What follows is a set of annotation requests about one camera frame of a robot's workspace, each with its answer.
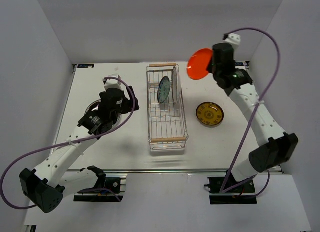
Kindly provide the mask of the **orange plate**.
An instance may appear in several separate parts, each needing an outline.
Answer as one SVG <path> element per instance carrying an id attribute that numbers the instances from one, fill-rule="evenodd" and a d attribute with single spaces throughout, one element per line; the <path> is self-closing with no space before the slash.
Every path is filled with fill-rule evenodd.
<path id="1" fill-rule="evenodd" d="M 188 61 L 186 71 L 192 80 L 201 80 L 205 78 L 208 72 L 208 65 L 212 62 L 213 50 L 203 48 L 195 52 Z"/>

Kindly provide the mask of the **large white plate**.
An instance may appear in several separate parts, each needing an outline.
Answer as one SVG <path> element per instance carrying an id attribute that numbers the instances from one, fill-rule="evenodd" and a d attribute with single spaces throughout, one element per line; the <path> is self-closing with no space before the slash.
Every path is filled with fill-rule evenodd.
<path id="1" fill-rule="evenodd" d="M 180 72 L 179 72 L 178 65 L 173 67 L 172 75 L 171 75 L 171 84 L 172 84 L 173 102 L 174 104 L 177 104 L 180 99 L 179 97 L 181 93 L 181 80 L 180 80 Z"/>
<path id="2" fill-rule="evenodd" d="M 100 103 L 101 103 L 101 100 L 100 100 L 100 99 L 92 102 L 92 103 L 87 107 L 87 109 L 85 110 L 85 114 L 87 114 L 87 113 L 90 112 L 90 111 L 98 111 Z M 116 126 L 118 126 L 118 125 L 120 124 L 121 118 L 122 118 L 122 115 L 121 115 L 121 114 L 118 114 L 118 115 L 117 115 L 117 120 L 116 120 L 116 122 L 112 125 L 112 128 L 114 128 L 114 127 L 116 127 Z"/>

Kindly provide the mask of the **yellow patterned plate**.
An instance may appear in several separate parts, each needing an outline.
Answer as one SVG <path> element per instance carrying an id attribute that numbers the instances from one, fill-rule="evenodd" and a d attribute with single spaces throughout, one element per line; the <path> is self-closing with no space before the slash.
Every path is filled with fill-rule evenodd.
<path id="1" fill-rule="evenodd" d="M 201 103 L 195 113 L 198 121 L 208 127 L 218 126 L 225 117 L 223 109 L 214 102 Z"/>

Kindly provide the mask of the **wire dish rack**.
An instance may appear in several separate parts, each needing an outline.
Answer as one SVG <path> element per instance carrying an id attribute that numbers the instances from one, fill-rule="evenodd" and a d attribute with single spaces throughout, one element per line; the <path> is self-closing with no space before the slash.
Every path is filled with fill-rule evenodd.
<path id="1" fill-rule="evenodd" d="M 178 103 L 174 104 L 172 98 L 172 71 L 176 65 L 178 64 L 150 64 L 146 68 L 148 141 L 152 151 L 183 150 L 189 138 L 181 77 Z M 158 87 L 164 76 L 170 79 L 170 93 L 164 103 L 159 103 Z"/>

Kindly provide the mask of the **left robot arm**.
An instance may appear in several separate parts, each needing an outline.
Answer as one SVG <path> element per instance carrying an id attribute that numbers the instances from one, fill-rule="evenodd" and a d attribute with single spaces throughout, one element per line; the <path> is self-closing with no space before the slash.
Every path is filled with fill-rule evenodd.
<path id="1" fill-rule="evenodd" d="M 66 176 L 69 167 L 97 142 L 102 134 L 109 133 L 122 114 L 139 110 L 138 99 L 131 86 L 129 98 L 119 87 L 100 93 L 98 108 L 87 111 L 78 121 L 64 146 L 55 151 L 34 169 L 23 169 L 20 182 L 23 193 L 43 212 L 54 210 L 62 199 L 81 191 L 99 192 L 105 188 L 106 174 L 96 166 L 82 168 L 73 176 Z"/>

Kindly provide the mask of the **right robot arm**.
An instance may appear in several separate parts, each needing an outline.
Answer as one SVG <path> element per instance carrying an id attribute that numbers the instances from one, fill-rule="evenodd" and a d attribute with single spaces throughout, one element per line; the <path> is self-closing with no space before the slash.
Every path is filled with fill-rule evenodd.
<path id="1" fill-rule="evenodd" d="M 212 49 L 211 63 L 207 69 L 245 116 L 258 144 L 247 159 L 227 171 L 226 187 L 236 192 L 243 187 L 244 180 L 287 162 L 299 139 L 275 121 L 261 101 L 248 72 L 236 68 L 233 46 L 224 42 L 215 44 Z"/>

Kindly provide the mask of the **dark patterned plate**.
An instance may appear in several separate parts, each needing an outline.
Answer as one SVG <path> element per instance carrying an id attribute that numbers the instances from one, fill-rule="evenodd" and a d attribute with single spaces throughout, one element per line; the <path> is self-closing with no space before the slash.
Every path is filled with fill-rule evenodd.
<path id="1" fill-rule="evenodd" d="M 171 82 L 168 76 L 164 76 L 158 86 L 157 100 L 159 103 L 164 103 L 169 96 L 171 90 Z"/>

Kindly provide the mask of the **aluminium table rail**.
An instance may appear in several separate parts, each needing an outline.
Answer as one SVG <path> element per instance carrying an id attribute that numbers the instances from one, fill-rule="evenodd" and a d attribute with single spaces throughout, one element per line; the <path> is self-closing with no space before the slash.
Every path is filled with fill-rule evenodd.
<path id="1" fill-rule="evenodd" d="M 226 169 L 102 169 L 108 173 L 225 173 Z"/>

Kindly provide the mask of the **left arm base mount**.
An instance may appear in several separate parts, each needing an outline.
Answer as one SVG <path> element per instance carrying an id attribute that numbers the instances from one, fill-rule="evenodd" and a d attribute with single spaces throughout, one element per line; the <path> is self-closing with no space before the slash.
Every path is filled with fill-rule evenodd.
<path id="1" fill-rule="evenodd" d="M 107 173 L 103 183 L 87 192 L 75 193 L 75 202 L 121 202 L 126 191 L 127 174 Z"/>

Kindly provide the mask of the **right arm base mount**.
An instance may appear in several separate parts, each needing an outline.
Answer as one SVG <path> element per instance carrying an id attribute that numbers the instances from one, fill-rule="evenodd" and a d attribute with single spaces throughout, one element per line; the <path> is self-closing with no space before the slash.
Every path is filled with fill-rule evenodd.
<path id="1" fill-rule="evenodd" d="M 208 182 L 204 184 L 204 189 L 209 192 L 209 201 L 211 205 L 244 205 L 257 204 L 256 189 L 253 180 L 249 180 L 235 188 L 229 190 L 229 187 L 237 182 L 229 178 L 225 185 L 226 192 L 221 193 L 220 189 L 224 177 L 208 177 Z"/>

